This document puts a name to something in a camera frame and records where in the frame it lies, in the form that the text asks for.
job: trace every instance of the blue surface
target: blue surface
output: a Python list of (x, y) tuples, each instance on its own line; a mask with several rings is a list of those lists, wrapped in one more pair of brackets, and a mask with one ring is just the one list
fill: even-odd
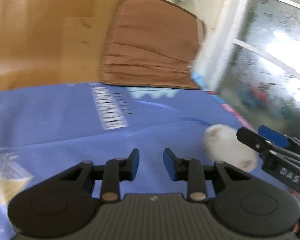
[[(121, 98), (127, 127), (104, 130), (91, 88), (105, 87)], [(31, 174), (28, 187), (81, 161), (95, 165), (140, 150), (133, 182), (122, 182), (126, 193), (186, 194), (185, 182), (173, 182), (163, 164), (163, 151), (212, 164), (202, 145), (212, 124), (241, 127), (236, 117), (201, 90), (125, 88), (103, 84), (55, 85), (0, 92), (0, 172), (7, 179)], [(13, 156), (10, 165), (4, 165)], [(283, 187), (260, 168), (251, 173)], [(101, 182), (96, 182), (98, 196)], [(209, 195), (213, 196), (211, 184)], [(14, 235), (0, 205), (0, 240)]]

